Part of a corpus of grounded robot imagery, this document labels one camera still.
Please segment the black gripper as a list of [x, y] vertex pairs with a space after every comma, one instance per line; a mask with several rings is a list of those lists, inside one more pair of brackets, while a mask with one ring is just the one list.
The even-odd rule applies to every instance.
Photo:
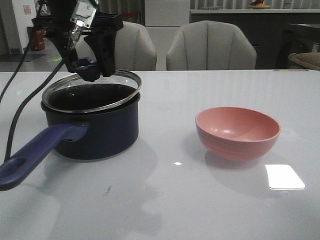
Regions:
[[70, 73], [75, 73], [73, 62], [78, 60], [75, 48], [69, 48], [69, 38], [85, 35], [84, 41], [93, 51], [95, 65], [103, 77], [110, 77], [116, 71], [115, 38], [124, 27], [122, 17], [100, 12], [98, 0], [40, 0], [49, 13], [38, 13], [32, 19], [37, 30], [45, 30]]

